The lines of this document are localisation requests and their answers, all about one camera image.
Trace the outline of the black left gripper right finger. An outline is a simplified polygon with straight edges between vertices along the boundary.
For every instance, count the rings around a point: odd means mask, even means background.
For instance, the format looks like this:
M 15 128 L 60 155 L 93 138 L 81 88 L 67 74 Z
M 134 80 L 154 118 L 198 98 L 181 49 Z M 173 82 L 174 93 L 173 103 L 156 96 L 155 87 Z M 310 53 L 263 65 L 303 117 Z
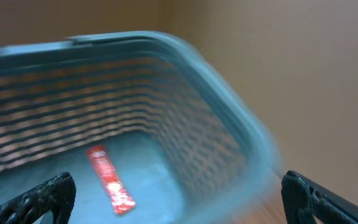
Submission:
M 358 224 L 358 206 L 289 170 L 281 189 L 288 224 Z

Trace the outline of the grey plastic mesh basket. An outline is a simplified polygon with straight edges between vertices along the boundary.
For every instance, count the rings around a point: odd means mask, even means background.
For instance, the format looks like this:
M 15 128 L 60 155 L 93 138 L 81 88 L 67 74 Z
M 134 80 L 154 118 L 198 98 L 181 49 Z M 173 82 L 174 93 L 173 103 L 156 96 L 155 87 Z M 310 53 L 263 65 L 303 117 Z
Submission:
M 106 148 L 136 206 L 114 213 Z M 119 32 L 0 47 L 0 205 L 69 172 L 70 223 L 229 223 L 274 193 L 265 126 L 197 51 Z

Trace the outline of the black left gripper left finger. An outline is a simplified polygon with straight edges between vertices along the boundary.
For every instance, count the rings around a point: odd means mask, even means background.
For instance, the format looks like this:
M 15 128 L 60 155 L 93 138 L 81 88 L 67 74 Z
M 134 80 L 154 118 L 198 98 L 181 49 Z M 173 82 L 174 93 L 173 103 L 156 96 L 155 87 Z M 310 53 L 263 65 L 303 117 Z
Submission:
M 0 205 L 0 224 L 34 223 L 48 212 L 52 224 L 68 224 L 75 204 L 76 185 L 69 172 L 41 183 Z

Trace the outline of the red stick sachet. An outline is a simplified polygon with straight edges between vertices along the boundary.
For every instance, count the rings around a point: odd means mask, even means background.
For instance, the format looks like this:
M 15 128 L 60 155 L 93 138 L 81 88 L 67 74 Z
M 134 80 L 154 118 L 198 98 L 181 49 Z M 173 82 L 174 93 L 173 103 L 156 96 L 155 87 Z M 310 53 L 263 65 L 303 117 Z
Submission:
M 86 151 L 86 156 L 110 198 L 114 213 L 123 215 L 131 211 L 136 202 L 121 182 L 106 148 L 102 145 L 92 147 Z

